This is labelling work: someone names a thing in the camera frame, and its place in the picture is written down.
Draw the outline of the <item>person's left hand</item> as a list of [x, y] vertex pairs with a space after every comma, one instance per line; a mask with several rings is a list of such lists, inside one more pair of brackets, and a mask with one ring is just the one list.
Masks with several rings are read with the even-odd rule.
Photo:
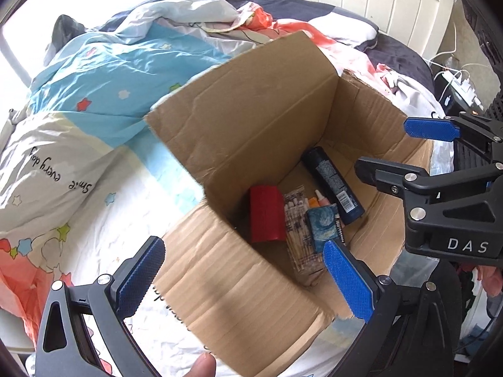
[[215, 377], [217, 370], [216, 358], [210, 352], [202, 353], [195, 361], [185, 377]]

